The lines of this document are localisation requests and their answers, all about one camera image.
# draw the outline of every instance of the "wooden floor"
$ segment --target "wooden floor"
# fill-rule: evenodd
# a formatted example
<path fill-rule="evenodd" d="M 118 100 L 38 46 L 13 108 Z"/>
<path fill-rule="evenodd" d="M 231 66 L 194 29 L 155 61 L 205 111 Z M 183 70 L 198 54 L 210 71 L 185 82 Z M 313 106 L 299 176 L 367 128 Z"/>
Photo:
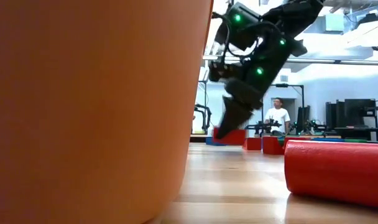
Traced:
<path fill-rule="evenodd" d="M 293 196 L 282 156 L 191 144 L 180 195 L 163 224 L 376 224 L 378 210 Z"/>

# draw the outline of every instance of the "computer monitor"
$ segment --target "computer monitor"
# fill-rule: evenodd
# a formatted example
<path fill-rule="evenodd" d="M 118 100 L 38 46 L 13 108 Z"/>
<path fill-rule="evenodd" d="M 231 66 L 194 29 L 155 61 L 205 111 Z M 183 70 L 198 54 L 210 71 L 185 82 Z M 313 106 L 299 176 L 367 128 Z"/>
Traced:
<path fill-rule="evenodd" d="M 365 109 L 376 107 L 371 99 L 346 99 L 344 101 L 345 121 L 347 126 L 364 125 Z"/>
<path fill-rule="evenodd" d="M 345 103 L 342 101 L 336 101 L 336 128 L 344 128 L 345 122 Z"/>
<path fill-rule="evenodd" d="M 337 126 L 336 105 L 326 102 L 326 125 L 328 129 L 334 129 Z"/>
<path fill-rule="evenodd" d="M 309 120 L 309 113 L 310 113 L 310 106 L 305 108 L 298 107 L 298 114 L 297 114 L 297 130 L 296 132 L 300 132 L 304 130 L 304 125 L 307 120 Z"/>

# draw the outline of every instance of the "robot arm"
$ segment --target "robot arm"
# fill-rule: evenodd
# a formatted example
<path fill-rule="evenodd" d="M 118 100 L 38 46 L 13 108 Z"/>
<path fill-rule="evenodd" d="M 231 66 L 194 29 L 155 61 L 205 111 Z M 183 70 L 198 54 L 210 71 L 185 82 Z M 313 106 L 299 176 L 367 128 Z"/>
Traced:
<path fill-rule="evenodd" d="M 213 13 L 212 18 L 223 20 L 216 41 L 224 44 L 225 50 L 219 60 L 209 64 L 209 78 L 211 82 L 225 80 L 225 90 L 232 96 L 223 97 L 226 111 L 217 139 L 262 107 L 263 96 L 291 54 L 297 57 L 307 52 L 302 41 L 294 38 L 314 23 L 322 8 L 320 0 L 293 0 L 261 16 L 237 2 L 223 16 Z M 241 59 L 240 65 L 228 65 L 224 61 L 230 44 L 243 51 L 255 47 L 248 55 L 233 54 Z"/>
<path fill-rule="evenodd" d="M 269 122 L 269 123 L 264 123 L 262 121 L 258 121 L 258 124 L 247 125 L 244 129 L 245 130 L 255 130 L 256 134 L 259 134 L 260 129 L 270 131 L 271 127 L 280 127 L 280 126 L 281 126 L 281 124 L 279 124 L 279 122 L 274 121 L 274 120 L 271 120 L 271 122 Z"/>

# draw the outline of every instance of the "red cylinder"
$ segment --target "red cylinder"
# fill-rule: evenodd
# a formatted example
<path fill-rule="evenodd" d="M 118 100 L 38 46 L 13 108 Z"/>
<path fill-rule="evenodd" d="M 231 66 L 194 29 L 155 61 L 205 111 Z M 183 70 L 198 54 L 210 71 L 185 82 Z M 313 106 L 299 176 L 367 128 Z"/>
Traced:
<path fill-rule="evenodd" d="M 378 144 L 289 141 L 285 177 L 294 194 L 378 207 Z"/>

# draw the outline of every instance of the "white t-shirt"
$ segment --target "white t-shirt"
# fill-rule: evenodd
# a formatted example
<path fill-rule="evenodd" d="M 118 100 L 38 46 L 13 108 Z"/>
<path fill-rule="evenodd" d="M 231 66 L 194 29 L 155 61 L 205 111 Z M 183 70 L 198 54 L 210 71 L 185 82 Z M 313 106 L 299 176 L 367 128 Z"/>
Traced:
<path fill-rule="evenodd" d="M 266 113 L 265 119 L 273 119 L 274 121 L 277 121 L 279 124 L 281 124 L 280 127 L 276 127 L 276 126 L 271 127 L 270 131 L 280 131 L 281 133 L 284 133 L 285 122 L 290 121 L 290 116 L 288 115 L 287 110 L 284 108 L 281 108 L 281 109 L 271 108 Z"/>

